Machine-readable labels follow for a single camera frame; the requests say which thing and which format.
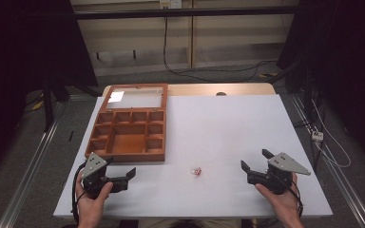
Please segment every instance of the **table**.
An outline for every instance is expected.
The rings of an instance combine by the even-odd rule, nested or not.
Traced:
[[[214,96],[224,92],[227,96]],[[240,160],[253,170],[267,169],[261,149],[286,152],[312,172],[298,175],[303,216],[332,215],[280,96],[268,84],[169,85],[165,162],[111,165],[108,177],[137,175],[127,191],[111,194],[104,216],[116,219],[246,219],[274,215],[270,204],[247,183]],[[54,212],[72,218],[71,184],[85,157],[96,108],[67,184]],[[200,167],[200,176],[191,169]]]

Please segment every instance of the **white power adapter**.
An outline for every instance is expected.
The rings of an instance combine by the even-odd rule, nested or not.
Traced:
[[[324,139],[324,133],[319,131],[312,131],[311,139],[315,142],[322,142],[322,140]]]

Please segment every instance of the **person's left hand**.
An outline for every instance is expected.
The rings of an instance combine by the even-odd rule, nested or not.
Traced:
[[[103,216],[105,200],[108,198],[112,189],[112,182],[106,183],[97,199],[92,199],[82,186],[82,172],[79,173],[76,180],[76,198],[79,207],[79,227],[92,228],[98,227]]]

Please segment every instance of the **wooden box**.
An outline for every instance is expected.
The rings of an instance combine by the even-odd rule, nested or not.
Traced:
[[[85,156],[114,162],[164,162],[166,84],[112,85],[100,107]]]

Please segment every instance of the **horizontal black bar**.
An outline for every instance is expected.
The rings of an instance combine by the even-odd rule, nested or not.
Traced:
[[[35,19],[119,19],[119,18],[149,18],[149,17],[190,17],[190,16],[228,16],[228,15],[265,15],[265,14],[297,14],[313,13],[325,9],[324,5],[262,7],[262,8],[228,8],[228,9],[146,9],[130,11],[77,11],[74,13],[60,12],[29,12],[28,18]]]

